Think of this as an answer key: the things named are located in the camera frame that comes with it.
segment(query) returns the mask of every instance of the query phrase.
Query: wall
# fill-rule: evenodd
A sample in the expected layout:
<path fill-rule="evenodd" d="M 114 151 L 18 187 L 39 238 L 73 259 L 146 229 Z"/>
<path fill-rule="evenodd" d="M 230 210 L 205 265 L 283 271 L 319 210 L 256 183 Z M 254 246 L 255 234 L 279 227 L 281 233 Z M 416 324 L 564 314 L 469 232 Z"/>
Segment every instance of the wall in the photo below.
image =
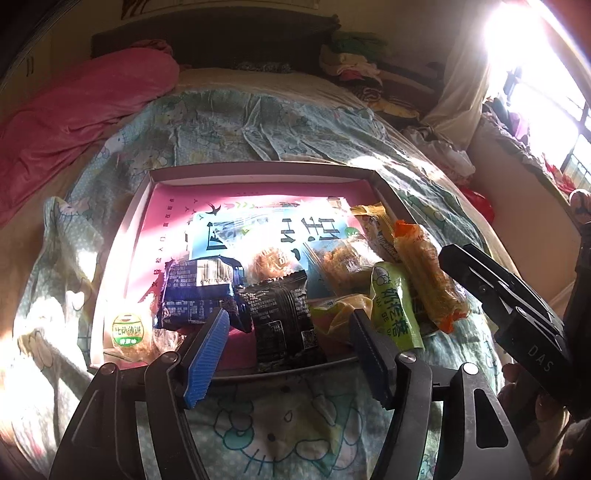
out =
<path fill-rule="evenodd" d="M 522 278 L 550 306 L 564 308 L 575 278 L 579 231 L 538 178 L 482 127 L 468 155 L 476 167 L 472 188 L 491 202 L 492 227 Z"/>
<path fill-rule="evenodd" d="M 28 69 L 23 61 L 9 73 L 6 85 L 0 91 L 0 119 L 65 68 L 88 59 L 92 35 L 133 21 L 121 20 L 122 1 L 80 0 L 73 5 L 38 42 L 43 43 L 45 48 L 40 50 L 36 44 L 31 46 L 36 64 L 45 65 L 45 69 L 37 69 L 35 79 L 29 79 Z M 377 33 L 388 40 L 394 54 L 409 56 L 418 63 L 426 64 L 430 61 L 446 62 L 465 2 L 466 0 L 319 0 L 319 8 L 310 9 L 267 2 L 229 1 L 191 8 L 255 5 L 324 16 L 336 13 L 343 30 Z"/>

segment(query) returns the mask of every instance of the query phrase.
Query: window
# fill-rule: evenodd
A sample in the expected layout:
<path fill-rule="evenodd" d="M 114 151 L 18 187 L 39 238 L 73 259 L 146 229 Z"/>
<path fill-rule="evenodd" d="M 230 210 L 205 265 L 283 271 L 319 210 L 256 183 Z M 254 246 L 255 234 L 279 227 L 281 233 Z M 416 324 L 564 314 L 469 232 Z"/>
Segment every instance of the window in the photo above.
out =
<path fill-rule="evenodd" d="M 491 64 L 488 96 L 502 96 L 528 125 L 531 152 L 591 187 L 589 105 L 554 53 L 529 7 L 502 4 L 486 29 Z"/>

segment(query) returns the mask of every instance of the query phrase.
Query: round label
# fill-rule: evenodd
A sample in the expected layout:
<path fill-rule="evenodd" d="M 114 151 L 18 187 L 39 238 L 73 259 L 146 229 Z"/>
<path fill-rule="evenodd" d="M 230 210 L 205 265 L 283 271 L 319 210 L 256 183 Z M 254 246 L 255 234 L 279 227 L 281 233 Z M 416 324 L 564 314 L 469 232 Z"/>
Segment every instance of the round label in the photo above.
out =
<path fill-rule="evenodd" d="M 113 341 L 120 346 L 134 346 L 144 338 L 144 324 L 139 315 L 124 313 L 113 321 Z"/>

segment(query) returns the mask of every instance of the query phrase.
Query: yellow snack wrapper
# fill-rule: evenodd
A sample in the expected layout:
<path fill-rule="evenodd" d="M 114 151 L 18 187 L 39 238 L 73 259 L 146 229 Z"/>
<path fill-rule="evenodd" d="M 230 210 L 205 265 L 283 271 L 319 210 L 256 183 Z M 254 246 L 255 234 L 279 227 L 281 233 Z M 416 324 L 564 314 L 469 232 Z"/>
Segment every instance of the yellow snack wrapper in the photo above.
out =
<path fill-rule="evenodd" d="M 310 306 L 310 317 L 320 333 L 341 343 L 350 343 L 349 317 L 355 309 L 364 309 L 371 318 L 372 301 L 365 295 L 347 295 Z"/>
<path fill-rule="evenodd" d="M 385 261 L 402 263 L 394 248 L 394 226 L 381 203 L 375 205 L 357 205 L 351 207 L 351 213 L 357 218 L 365 231 L 369 246 Z"/>

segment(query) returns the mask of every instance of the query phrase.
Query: wrinkled fabric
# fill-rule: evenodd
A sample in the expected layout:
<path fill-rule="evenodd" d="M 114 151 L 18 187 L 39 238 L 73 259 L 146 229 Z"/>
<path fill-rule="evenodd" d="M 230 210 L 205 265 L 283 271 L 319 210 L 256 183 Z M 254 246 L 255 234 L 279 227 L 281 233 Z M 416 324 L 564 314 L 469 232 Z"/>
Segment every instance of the wrinkled fabric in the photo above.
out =
<path fill-rule="evenodd" d="M 72 68 L 0 125 L 0 227 L 108 125 L 169 92 L 173 58 L 128 48 Z"/>
<path fill-rule="evenodd" d="M 45 204 L 44 247 L 14 324 L 5 378 L 18 446 L 48 474 L 91 375 L 86 372 L 92 315 L 113 237 L 146 172 L 228 161 L 316 159 L 375 169 L 417 222 L 442 244 L 486 250 L 458 199 L 415 166 L 367 108 L 328 107 L 237 89 L 203 89 L 153 101 L 110 137 L 64 200 Z M 498 357 L 478 302 L 454 332 L 424 340 L 426 361 L 479 366 L 502 386 Z M 147 478 L 159 478 L 138 404 Z M 432 478 L 441 411 L 432 409 L 420 478 Z M 366 478 L 391 412 L 371 398 L 355 364 L 309 375 L 212 388 L 188 412 L 211 478 Z"/>

